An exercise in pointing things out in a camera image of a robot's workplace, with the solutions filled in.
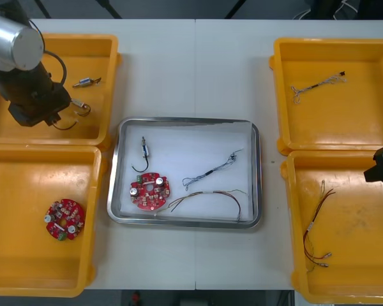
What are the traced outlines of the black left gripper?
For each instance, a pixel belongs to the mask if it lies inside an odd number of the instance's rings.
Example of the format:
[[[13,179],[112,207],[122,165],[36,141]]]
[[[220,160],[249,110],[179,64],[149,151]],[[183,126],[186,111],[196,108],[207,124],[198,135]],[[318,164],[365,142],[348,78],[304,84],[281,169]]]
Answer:
[[[48,126],[57,124],[59,112],[69,107],[72,99],[59,83],[53,83],[42,92],[32,90],[11,91],[8,96],[8,111],[24,127],[33,127],[41,122]]]

